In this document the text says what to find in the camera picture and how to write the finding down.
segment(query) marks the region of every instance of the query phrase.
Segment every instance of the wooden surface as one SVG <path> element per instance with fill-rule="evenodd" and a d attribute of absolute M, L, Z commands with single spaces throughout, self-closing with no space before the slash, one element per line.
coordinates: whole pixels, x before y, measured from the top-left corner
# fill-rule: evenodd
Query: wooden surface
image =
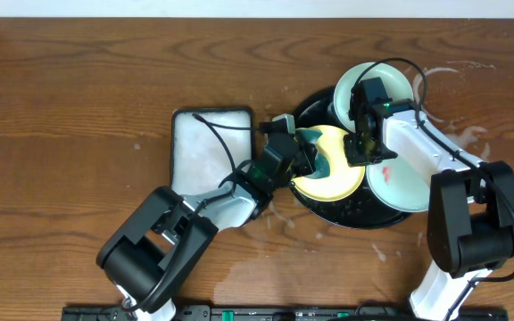
<path fill-rule="evenodd" d="M 95 255 L 169 183 L 173 111 L 247 104 L 263 120 L 387 56 L 456 70 L 429 75 L 426 107 L 445 119 L 436 125 L 485 128 L 467 148 L 488 144 L 490 161 L 514 168 L 514 21 L 0 20 L 0 320 L 57 320 L 67 304 L 118 301 Z M 353 231 L 288 191 L 274 204 L 282 218 L 268 211 L 220 234 L 180 297 L 401 302 L 427 270 L 425 214 Z M 481 284 L 467 304 L 503 306 L 514 320 L 514 282 Z"/>

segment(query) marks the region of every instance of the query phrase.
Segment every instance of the black plate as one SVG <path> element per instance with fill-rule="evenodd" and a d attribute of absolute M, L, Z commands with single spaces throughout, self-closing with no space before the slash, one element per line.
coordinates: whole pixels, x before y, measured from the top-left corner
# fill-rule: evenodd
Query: black plate
<path fill-rule="evenodd" d="M 335 88 L 328 87 L 306 98 L 293 111 L 297 128 L 331 125 L 345 129 L 330 108 Z M 400 223 L 411 215 L 382 203 L 369 187 L 366 176 L 350 196 L 335 202 L 315 201 L 291 186 L 291 192 L 307 209 L 326 221 L 344 227 L 377 229 Z"/>

